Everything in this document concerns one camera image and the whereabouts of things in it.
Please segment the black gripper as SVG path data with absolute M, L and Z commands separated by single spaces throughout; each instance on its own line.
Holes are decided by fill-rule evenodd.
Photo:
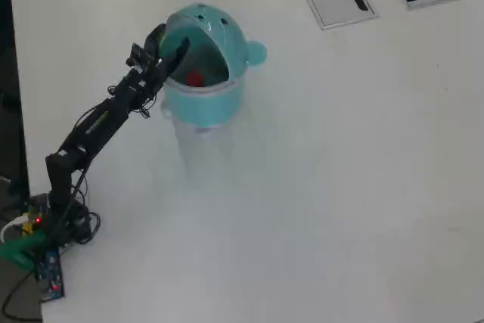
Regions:
M 189 39 L 183 38 L 176 50 L 160 58 L 159 47 L 165 31 L 166 24 L 161 23 L 145 38 L 142 48 L 144 70 L 141 74 L 145 91 L 161 90 L 167 78 L 177 70 L 190 48 Z

